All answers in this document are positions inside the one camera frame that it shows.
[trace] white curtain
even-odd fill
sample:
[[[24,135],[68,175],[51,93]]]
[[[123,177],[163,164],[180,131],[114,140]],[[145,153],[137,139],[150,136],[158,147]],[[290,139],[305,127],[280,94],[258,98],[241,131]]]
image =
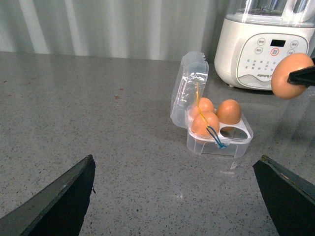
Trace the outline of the white curtain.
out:
[[[0,51],[213,62],[228,2],[0,0]]]

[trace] blender jar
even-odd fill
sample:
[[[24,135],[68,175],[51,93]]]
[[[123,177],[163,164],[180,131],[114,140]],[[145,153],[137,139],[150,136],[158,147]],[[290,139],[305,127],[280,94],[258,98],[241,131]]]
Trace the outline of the blender jar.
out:
[[[313,28],[315,0],[232,0],[226,18],[241,23]]]

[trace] plastic egg carton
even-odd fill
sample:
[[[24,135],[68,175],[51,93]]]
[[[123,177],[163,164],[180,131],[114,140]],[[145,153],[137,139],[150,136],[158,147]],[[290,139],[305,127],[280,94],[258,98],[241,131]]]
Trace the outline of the plastic egg carton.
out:
[[[192,119],[189,115],[188,120],[187,148],[196,154],[207,153],[234,156],[234,158],[242,157],[253,138],[253,131],[243,114],[240,122],[237,124],[220,123],[220,130],[224,127],[234,127],[231,131],[218,133],[221,143],[226,145],[226,147],[221,149],[211,136],[194,134],[191,131]]]
[[[243,114],[237,124],[220,123],[220,130],[226,126],[235,128],[229,132],[219,132],[221,143],[226,145],[224,148],[219,148],[210,135],[196,135],[191,131],[192,118],[189,110],[195,104],[197,88],[199,97],[202,97],[208,73],[209,65],[203,53],[189,52],[183,56],[172,94],[170,117],[176,126],[187,129],[187,147],[190,151],[197,154],[241,157],[253,138],[253,131]]]

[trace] button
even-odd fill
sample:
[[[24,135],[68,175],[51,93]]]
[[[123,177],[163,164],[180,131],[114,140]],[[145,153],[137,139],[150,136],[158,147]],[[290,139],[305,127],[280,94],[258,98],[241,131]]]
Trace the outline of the button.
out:
[[[270,52],[272,56],[276,56],[279,54],[279,48],[273,48]]]
[[[290,44],[290,47],[291,48],[296,48],[297,46],[299,45],[299,42],[294,40],[291,44]]]
[[[262,53],[262,47],[255,48],[255,53],[256,54],[261,54]]]
[[[291,54],[293,54],[293,53],[295,53],[295,51],[294,51],[293,49],[290,49],[290,50],[287,52],[287,55],[289,56],[289,55],[291,55]]]
[[[258,39],[257,44],[258,44],[259,46],[262,46],[262,45],[265,44],[265,42],[266,42],[266,40],[265,40],[264,38],[260,38],[260,39]]]

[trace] control panel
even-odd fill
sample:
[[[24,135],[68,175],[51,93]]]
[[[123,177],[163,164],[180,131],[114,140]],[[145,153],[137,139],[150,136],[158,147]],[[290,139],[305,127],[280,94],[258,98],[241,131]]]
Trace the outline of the control panel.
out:
[[[252,88],[271,88],[278,63],[293,53],[307,53],[305,38],[292,34],[261,33],[244,44],[237,65],[238,81]]]

